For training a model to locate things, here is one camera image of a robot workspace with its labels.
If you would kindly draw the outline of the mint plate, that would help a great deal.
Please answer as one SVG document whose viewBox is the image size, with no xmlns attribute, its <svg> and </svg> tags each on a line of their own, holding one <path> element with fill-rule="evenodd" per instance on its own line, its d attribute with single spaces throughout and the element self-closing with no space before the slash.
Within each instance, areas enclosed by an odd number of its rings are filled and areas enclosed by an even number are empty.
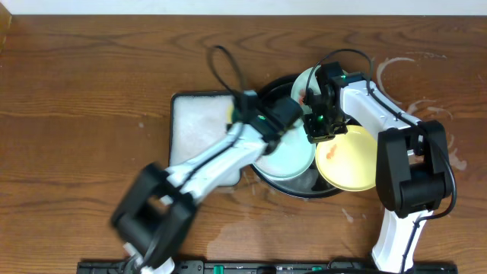
<svg viewBox="0 0 487 274">
<path fill-rule="evenodd" d="M 312 68 L 309 68 L 302 72 L 297 79 L 294 81 L 291 89 L 291 98 L 299 103 L 304 114 L 312 113 L 312 109 L 304 104 L 304 97 L 306 94 L 306 84 L 311 73 Z M 310 80 L 309 88 L 315 95 L 321 94 L 320 86 L 318 84 L 317 78 L 313 76 Z"/>
<path fill-rule="evenodd" d="M 309 143 L 303 126 L 288 131 L 278 147 L 260 157 L 254 167 L 273 180 L 290 180 L 305 172 L 314 161 L 316 145 Z"/>
</svg>

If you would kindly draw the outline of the green yellow sponge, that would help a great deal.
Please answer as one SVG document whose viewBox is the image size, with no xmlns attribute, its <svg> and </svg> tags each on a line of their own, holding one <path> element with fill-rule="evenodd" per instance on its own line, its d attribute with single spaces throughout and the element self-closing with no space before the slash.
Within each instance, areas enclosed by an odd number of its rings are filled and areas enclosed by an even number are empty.
<svg viewBox="0 0 487 274">
<path fill-rule="evenodd" d="M 233 124 L 234 123 L 234 106 L 230 105 L 227 110 L 227 124 Z"/>
</svg>

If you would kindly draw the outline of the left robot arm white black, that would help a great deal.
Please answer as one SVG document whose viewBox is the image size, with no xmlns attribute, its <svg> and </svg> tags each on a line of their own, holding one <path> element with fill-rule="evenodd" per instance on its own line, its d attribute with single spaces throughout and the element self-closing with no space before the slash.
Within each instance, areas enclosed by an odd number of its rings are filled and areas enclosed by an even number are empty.
<svg viewBox="0 0 487 274">
<path fill-rule="evenodd" d="M 236 119 L 222 140 L 178 165 L 144 167 L 110 219 L 135 250 L 123 272 L 171 272 L 203 199 L 226 177 L 274 151 L 301 114 L 290 97 L 266 104 L 255 91 L 245 91 L 234 96 Z"/>
</svg>

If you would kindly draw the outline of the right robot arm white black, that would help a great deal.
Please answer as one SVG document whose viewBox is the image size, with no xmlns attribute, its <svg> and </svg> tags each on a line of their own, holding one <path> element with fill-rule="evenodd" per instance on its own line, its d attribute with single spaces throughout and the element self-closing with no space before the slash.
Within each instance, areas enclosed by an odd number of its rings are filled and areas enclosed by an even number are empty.
<svg viewBox="0 0 487 274">
<path fill-rule="evenodd" d="M 291 96 L 304 110 L 320 175 L 341 190 L 377 191 L 384 219 L 371 251 L 376 269 L 413 271 L 425 223 L 457 194 L 444 127 L 404 112 L 368 75 L 337 62 L 302 72 Z"/>
</svg>

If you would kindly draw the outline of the round black tray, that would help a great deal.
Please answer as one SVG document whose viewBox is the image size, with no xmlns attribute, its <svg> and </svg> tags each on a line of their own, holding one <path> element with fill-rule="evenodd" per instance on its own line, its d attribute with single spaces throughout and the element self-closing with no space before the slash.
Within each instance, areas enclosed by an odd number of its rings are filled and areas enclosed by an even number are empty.
<svg viewBox="0 0 487 274">
<path fill-rule="evenodd" d="M 274 103 L 282 97 L 291 95 L 291 88 L 298 74 L 286 75 L 271 81 L 258 91 L 259 98 L 266 103 Z M 306 164 L 306 161 L 300 161 L 299 164 Z M 258 166 L 258 163 L 251 165 L 252 170 L 263 182 L 269 184 L 272 188 L 303 199 L 326 198 L 337 195 L 342 190 L 336 188 L 326 179 L 324 179 L 315 164 L 315 158 L 308 161 L 306 169 L 295 177 L 274 177 L 266 173 Z"/>
</svg>

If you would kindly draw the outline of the black rectangular soapy water tray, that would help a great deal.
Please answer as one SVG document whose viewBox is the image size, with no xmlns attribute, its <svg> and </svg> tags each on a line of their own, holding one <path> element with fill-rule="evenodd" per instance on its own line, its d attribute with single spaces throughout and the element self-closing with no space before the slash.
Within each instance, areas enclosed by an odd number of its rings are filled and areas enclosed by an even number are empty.
<svg viewBox="0 0 487 274">
<path fill-rule="evenodd" d="M 194 158 L 227 134 L 233 97 L 225 92 L 176 94 L 171 101 L 169 165 Z"/>
</svg>

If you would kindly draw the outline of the mint plate top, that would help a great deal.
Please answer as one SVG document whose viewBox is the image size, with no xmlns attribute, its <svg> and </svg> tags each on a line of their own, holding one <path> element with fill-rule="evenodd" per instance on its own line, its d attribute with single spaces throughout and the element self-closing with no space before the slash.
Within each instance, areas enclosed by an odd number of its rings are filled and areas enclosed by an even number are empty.
<svg viewBox="0 0 487 274">
<path fill-rule="evenodd" d="M 306 94 L 306 84 L 311 73 L 312 68 L 309 68 L 302 72 L 297 79 L 294 81 L 291 89 L 291 98 L 299 103 L 304 114 L 312 113 L 312 109 L 304 104 L 304 97 Z M 310 80 L 309 88 L 315 95 L 321 94 L 320 86 L 318 84 L 317 78 L 313 76 Z"/>
</svg>

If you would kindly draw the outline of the yellow plate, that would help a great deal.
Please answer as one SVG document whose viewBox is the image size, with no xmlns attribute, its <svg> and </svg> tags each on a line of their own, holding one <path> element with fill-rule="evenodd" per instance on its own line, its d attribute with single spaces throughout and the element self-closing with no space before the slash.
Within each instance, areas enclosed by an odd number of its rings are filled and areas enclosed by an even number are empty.
<svg viewBox="0 0 487 274">
<path fill-rule="evenodd" d="M 346 134 L 317 144 L 315 162 L 332 186 L 361 192 L 376 186 L 377 142 L 362 126 L 347 126 Z"/>
</svg>

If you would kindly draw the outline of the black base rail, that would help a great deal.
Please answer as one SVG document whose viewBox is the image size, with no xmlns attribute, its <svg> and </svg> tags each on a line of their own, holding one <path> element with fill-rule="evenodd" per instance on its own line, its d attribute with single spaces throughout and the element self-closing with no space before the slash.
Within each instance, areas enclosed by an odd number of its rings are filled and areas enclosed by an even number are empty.
<svg viewBox="0 0 487 274">
<path fill-rule="evenodd" d="M 376 273 L 375 266 L 360 260 L 336 260 L 331 264 L 265 264 L 265 263 L 205 263 L 187 260 L 175 263 L 174 274 L 302 274 L 309 272 L 356 273 L 357 271 Z M 80 262 L 77 274 L 118 274 L 129 273 L 125 261 Z"/>
</svg>

